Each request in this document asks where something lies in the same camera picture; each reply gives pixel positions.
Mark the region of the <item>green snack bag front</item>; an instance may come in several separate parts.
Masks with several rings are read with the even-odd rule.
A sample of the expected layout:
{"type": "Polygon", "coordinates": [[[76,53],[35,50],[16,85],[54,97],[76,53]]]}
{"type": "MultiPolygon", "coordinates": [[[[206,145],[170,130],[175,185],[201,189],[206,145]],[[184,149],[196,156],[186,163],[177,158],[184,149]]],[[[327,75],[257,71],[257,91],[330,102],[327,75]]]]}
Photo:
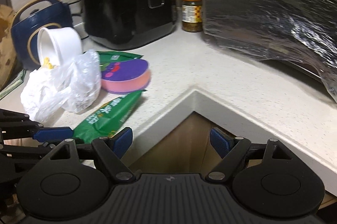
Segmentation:
{"type": "Polygon", "coordinates": [[[85,144],[100,137],[113,137],[133,112],[143,92],[145,90],[131,92],[103,104],[74,129],[73,136],[85,144]]]}

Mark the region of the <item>green snack bag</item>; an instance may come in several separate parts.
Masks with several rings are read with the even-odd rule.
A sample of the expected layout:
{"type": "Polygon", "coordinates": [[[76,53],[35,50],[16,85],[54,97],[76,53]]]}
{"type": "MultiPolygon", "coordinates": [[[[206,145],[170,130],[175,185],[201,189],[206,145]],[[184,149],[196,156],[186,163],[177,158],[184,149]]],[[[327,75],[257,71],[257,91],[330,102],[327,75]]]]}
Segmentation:
{"type": "Polygon", "coordinates": [[[133,112],[143,92],[145,90],[131,92],[103,104],[74,129],[73,136],[85,144],[100,137],[113,137],[133,112]]]}
{"type": "Polygon", "coordinates": [[[128,61],[132,59],[141,59],[143,56],[135,53],[122,51],[98,51],[100,65],[128,61]]]}

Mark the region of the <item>clear plastic bag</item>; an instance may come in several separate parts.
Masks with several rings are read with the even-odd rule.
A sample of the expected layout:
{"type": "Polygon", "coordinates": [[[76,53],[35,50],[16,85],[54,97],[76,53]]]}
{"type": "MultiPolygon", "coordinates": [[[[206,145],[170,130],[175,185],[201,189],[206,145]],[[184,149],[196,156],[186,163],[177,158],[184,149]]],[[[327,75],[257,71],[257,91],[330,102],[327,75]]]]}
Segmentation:
{"type": "Polygon", "coordinates": [[[90,49],[70,63],[31,72],[21,103],[32,120],[45,123],[60,109],[84,111],[98,98],[100,89],[99,54],[90,49]]]}

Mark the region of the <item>purple eggplant sponge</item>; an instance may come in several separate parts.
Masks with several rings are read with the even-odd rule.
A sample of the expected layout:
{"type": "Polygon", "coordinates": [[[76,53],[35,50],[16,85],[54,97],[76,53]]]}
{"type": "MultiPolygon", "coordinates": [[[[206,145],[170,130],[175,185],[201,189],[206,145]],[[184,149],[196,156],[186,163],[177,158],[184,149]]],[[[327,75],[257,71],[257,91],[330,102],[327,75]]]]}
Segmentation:
{"type": "Polygon", "coordinates": [[[151,71],[146,60],[119,61],[104,67],[101,88],[109,93],[127,94],[145,89],[150,81],[151,71]]]}

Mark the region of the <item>white paper bowl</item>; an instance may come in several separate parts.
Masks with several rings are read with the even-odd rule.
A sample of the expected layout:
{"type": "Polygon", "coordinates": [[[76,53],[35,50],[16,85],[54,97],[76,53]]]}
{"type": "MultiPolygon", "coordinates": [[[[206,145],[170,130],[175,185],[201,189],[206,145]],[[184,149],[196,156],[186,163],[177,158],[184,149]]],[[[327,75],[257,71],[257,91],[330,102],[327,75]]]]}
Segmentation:
{"type": "Polygon", "coordinates": [[[60,66],[83,54],[82,41],[76,30],[71,27],[43,27],[37,36],[37,52],[41,66],[45,64],[45,59],[49,59],[53,66],[60,66]]]}

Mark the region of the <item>green patterned mat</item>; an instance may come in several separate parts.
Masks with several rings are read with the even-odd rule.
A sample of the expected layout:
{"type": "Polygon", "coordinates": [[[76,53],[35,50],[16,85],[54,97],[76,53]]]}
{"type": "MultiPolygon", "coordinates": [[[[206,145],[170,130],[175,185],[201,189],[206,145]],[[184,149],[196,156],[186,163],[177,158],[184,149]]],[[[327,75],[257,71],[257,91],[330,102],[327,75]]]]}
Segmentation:
{"type": "Polygon", "coordinates": [[[0,99],[2,100],[4,97],[6,97],[10,92],[18,88],[25,80],[26,76],[26,70],[21,70],[17,76],[5,86],[0,92],[0,99]]]}

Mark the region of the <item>round wooden cutting board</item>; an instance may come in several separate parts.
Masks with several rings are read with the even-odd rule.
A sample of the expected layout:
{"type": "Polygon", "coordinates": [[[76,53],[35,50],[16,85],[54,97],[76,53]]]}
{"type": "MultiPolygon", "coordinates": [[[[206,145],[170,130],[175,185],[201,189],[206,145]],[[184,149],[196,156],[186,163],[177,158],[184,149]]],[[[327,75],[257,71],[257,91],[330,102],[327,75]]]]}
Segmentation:
{"type": "Polygon", "coordinates": [[[4,4],[0,9],[0,86],[4,88],[15,66],[16,51],[11,38],[14,10],[4,4]]]}

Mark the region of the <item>green snack bag rear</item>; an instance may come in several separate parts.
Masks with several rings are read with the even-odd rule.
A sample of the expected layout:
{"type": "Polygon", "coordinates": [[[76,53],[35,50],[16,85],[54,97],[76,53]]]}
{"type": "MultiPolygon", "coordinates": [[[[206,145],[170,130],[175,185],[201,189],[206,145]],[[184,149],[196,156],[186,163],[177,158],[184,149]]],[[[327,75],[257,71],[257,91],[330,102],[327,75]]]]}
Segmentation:
{"type": "Polygon", "coordinates": [[[141,59],[143,56],[135,53],[122,51],[98,51],[100,65],[128,61],[132,59],[141,59]]]}

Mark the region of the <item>navy blue electric kettle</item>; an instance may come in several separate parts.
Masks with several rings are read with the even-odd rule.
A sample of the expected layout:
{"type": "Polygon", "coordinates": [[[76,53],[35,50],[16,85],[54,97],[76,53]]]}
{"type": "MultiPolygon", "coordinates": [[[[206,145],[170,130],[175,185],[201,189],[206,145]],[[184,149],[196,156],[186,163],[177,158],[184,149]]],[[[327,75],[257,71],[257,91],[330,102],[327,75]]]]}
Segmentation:
{"type": "Polygon", "coordinates": [[[17,58],[23,68],[32,71],[40,66],[37,35],[41,28],[72,26],[69,5],[60,0],[33,0],[17,11],[10,32],[17,58]]]}

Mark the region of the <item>sauce jar orange lid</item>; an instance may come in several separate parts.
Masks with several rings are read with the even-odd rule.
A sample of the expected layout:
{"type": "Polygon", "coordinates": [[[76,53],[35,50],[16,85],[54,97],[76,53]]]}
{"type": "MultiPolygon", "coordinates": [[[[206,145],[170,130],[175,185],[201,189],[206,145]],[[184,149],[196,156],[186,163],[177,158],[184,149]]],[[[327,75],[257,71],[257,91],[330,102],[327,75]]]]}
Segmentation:
{"type": "Polygon", "coordinates": [[[201,32],[202,0],[182,0],[182,29],[186,32],[201,32]]]}

